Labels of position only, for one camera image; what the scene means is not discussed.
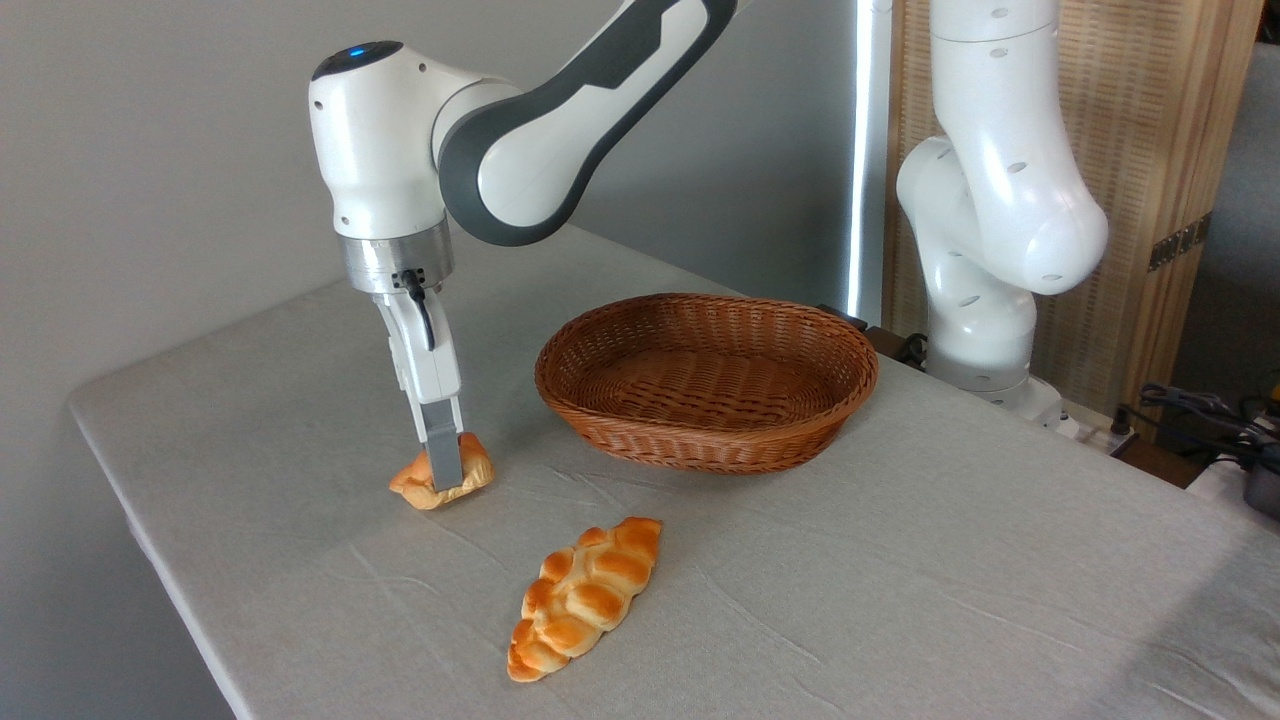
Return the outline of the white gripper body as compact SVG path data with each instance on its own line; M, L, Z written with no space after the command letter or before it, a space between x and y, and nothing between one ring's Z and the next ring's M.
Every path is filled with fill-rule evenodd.
M436 292L426 288L421 304L406 292L376 293L374 302L387 325L399 387L410 400L430 404L458 398L460 365Z

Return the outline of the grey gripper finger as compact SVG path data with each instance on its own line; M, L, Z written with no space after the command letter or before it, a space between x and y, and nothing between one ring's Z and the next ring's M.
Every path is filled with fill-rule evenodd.
M462 425L457 410L457 398L415 405L415 427L428 454L435 492L461 487L465 480L460 455Z

